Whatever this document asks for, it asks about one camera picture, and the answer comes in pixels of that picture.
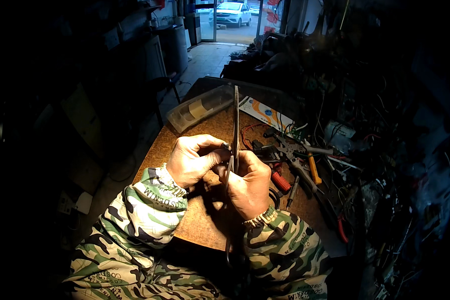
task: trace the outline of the camouflage jacket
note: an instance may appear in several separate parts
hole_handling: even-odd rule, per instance
[[[64,288],[74,299],[225,299],[190,269],[156,261],[187,209],[166,164],[145,169],[75,249]],[[273,207],[246,221],[244,246],[270,299],[326,299],[328,254],[298,216]]]

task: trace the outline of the wooden workbench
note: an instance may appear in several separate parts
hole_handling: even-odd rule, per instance
[[[190,89],[184,100],[191,99],[192,97],[201,94],[204,92],[204,89],[210,90],[216,87],[213,86],[213,84],[212,86],[207,86],[207,84],[209,84],[212,80],[206,81],[204,84],[200,83],[201,79],[199,79]],[[216,81],[216,79],[214,79],[214,84],[217,84],[217,86],[220,85],[220,82],[222,82],[221,84],[224,84],[227,81],[223,79]],[[262,101],[262,99],[258,98],[257,95],[254,95],[253,98],[258,101]],[[241,111],[239,121],[240,128],[250,124],[260,123],[257,119]],[[272,142],[272,139],[265,139],[263,137],[265,130],[266,126],[254,127],[253,130],[249,129],[246,132],[246,138],[249,140],[257,139],[264,144],[268,144]],[[156,140],[153,142],[153,145],[150,147],[150,150],[138,169],[133,183],[136,183],[141,179],[145,168],[158,167],[162,163],[168,161],[168,158],[172,153],[175,140],[178,137],[209,134],[231,143],[233,140],[232,131],[233,109],[231,107],[228,107],[227,109],[215,114],[201,123],[198,123],[195,126],[187,128],[181,134],[178,134],[173,126],[170,123],[167,123],[167,125],[165,125],[158,134]],[[242,145],[241,141],[240,146],[241,149],[245,149],[245,145]],[[288,182],[293,182],[294,176],[290,173],[287,164],[283,164],[282,175],[288,180]],[[277,190],[271,181],[269,185],[273,189]],[[191,187],[190,194],[188,196],[187,213],[176,228],[174,236],[192,243],[218,250],[225,249],[226,236],[243,236],[243,232],[237,232],[240,230],[240,223],[243,222],[243,220],[235,211],[233,205],[224,200],[224,195],[224,188],[219,182],[218,176],[212,171],[208,172],[203,178],[203,182],[199,182],[194,187]],[[280,201],[280,209],[285,209],[286,204],[287,196],[283,196]],[[289,211],[297,214],[300,218],[312,226],[312,228],[322,239],[325,249],[331,257],[346,255],[347,251],[345,244],[338,239],[335,231],[330,230],[325,225],[324,219],[320,212],[319,204],[314,197],[307,199],[304,190],[299,188],[296,198],[289,208]]]

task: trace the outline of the yellow tool handle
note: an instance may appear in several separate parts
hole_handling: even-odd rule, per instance
[[[310,172],[312,172],[313,183],[321,184],[322,179],[318,177],[317,166],[315,165],[315,160],[310,153],[308,154],[308,164],[310,165]]]

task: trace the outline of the plastic container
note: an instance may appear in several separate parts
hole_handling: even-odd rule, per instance
[[[167,119],[180,134],[189,126],[223,110],[232,104],[234,88],[222,85],[183,102],[167,113]]]

